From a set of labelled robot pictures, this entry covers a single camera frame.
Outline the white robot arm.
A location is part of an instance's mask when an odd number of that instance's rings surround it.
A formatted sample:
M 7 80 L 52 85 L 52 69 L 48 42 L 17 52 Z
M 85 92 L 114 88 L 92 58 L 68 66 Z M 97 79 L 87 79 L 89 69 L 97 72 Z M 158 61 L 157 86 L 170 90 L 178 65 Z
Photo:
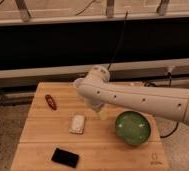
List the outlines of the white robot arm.
M 95 111 L 108 103 L 189 125 L 189 89 L 125 86 L 109 80 L 109 71 L 95 65 L 74 87 Z

